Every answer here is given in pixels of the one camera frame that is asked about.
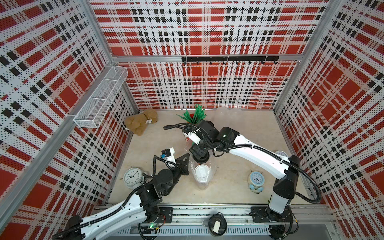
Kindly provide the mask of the white lid milk tea cup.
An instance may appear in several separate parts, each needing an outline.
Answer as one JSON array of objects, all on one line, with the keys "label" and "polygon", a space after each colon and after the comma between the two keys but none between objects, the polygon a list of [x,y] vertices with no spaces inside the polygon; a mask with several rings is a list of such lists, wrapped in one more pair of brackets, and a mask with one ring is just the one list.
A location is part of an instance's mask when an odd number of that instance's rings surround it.
[{"label": "white lid milk tea cup", "polygon": [[194,173],[198,187],[201,190],[207,189],[212,178],[212,169],[207,165],[198,165],[195,167]]}]

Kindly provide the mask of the clear plastic carrier bag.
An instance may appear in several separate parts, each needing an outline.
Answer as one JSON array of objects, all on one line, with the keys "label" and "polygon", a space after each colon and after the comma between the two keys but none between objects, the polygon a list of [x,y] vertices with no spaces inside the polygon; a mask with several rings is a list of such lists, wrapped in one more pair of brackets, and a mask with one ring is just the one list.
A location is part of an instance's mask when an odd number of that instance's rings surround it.
[{"label": "clear plastic carrier bag", "polygon": [[201,149],[193,141],[187,140],[185,150],[190,154],[189,171],[201,190],[208,188],[212,181],[217,164],[208,149]]}]

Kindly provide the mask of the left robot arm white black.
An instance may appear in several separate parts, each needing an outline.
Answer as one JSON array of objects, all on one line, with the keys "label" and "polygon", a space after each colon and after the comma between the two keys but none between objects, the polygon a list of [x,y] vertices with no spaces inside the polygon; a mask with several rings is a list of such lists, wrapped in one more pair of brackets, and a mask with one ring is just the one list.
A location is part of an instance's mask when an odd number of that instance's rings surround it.
[{"label": "left robot arm white black", "polygon": [[128,197],[95,215],[71,217],[65,229],[53,240],[104,240],[127,227],[155,221],[160,214],[158,204],[168,196],[181,176],[189,175],[189,154],[176,159],[173,170],[163,169],[144,185],[135,188]]}]

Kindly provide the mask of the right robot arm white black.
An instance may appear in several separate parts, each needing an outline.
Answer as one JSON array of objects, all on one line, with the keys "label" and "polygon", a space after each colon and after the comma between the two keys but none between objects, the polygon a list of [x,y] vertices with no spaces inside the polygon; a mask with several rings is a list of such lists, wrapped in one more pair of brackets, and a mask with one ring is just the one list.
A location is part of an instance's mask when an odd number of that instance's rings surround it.
[{"label": "right robot arm white black", "polygon": [[[183,134],[193,142],[190,152],[198,161],[208,159],[209,151],[213,154],[232,154],[248,160],[275,177],[273,194],[266,208],[266,217],[272,222],[278,222],[282,218],[283,212],[295,197],[310,204],[321,202],[319,185],[300,168],[300,159],[295,155],[278,155],[251,142],[234,129],[223,127],[218,131],[207,121],[200,121],[196,125],[187,124],[183,128]],[[296,191],[299,175],[303,175],[313,185],[316,191],[313,199]]]}]

